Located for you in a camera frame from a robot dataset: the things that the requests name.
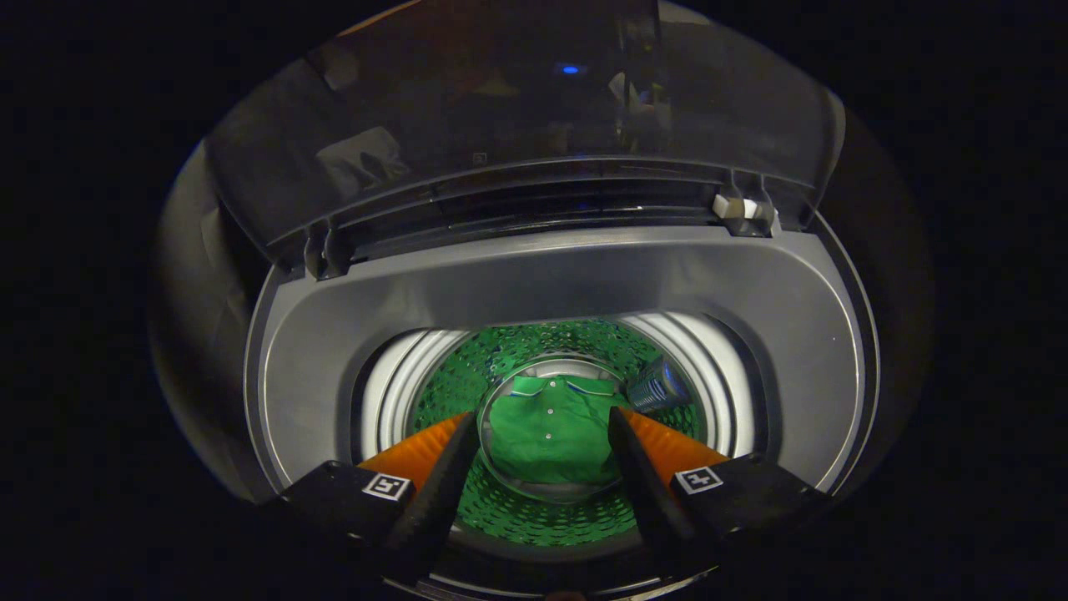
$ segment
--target transparent lid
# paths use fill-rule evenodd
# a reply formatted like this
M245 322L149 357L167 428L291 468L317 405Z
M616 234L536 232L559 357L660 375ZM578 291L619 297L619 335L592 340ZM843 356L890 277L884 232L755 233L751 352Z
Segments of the transparent lid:
M670 2L422 0L284 67L206 147L222 201L277 257L312 223L365 223L442 187L607 176L737 171L803 228L844 127L812 78Z

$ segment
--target green clothing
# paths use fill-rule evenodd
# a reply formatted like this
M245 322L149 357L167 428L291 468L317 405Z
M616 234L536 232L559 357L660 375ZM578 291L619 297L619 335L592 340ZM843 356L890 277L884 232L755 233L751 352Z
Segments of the green clothing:
M503 473L528 483L608 484L618 476L608 442L608 412L627 407L607 380L517 376L493 402L490 455Z

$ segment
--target washing machine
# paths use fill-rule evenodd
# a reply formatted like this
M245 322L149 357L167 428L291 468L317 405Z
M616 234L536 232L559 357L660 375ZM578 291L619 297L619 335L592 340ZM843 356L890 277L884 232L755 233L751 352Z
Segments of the washing machine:
M922 207L833 92L666 1L348 25L205 135L160 218L157 374L230 493L268 505L517 376L625 385L661 358L687 402L649 417L831 511L878 466L933 283ZM719 566L658 573L622 486L549 496L481 453L433 569L392 584L645 599Z

